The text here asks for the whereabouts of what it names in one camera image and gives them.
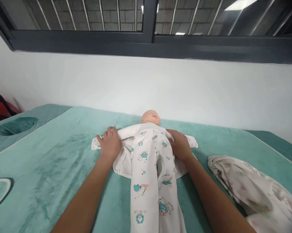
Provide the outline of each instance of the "white baby onesie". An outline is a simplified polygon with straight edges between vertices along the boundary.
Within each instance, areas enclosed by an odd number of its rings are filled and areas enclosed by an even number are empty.
[[[292,195],[279,182],[228,156],[208,157],[208,167],[257,233],[292,232]]]
[[[113,169],[132,179],[131,233],[186,232],[176,179],[187,171],[175,160],[167,138],[172,136],[154,123],[134,125],[118,134],[123,148]],[[197,148],[196,140],[187,137],[191,147]],[[92,149],[99,149],[95,139]]]

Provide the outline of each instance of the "window glass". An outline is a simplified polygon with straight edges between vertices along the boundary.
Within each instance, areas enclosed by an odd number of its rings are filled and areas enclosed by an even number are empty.
[[[292,36],[292,1],[159,0],[155,34]]]
[[[0,0],[0,4],[18,30],[136,31],[135,0]],[[138,0],[137,31],[142,31],[142,6],[143,0]]]

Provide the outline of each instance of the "dark window frame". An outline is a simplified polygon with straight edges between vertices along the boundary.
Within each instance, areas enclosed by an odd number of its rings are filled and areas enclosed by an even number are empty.
[[[292,64],[292,37],[155,35],[157,3],[142,32],[14,30],[0,6],[0,35],[12,51]]]

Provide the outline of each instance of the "infant mannequin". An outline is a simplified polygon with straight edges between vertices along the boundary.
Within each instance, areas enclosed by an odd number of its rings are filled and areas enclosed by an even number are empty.
[[[156,111],[148,110],[142,115],[142,123],[155,123],[156,125],[160,124],[160,117]]]
[[[157,112],[148,110],[141,124],[118,131],[123,149],[113,169],[131,178],[131,233],[186,232],[176,179],[187,171],[180,160],[175,160],[168,140],[173,137],[159,124]],[[191,147],[198,147],[193,137],[187,138]],[[92,149],[99,148],[93,139]]]

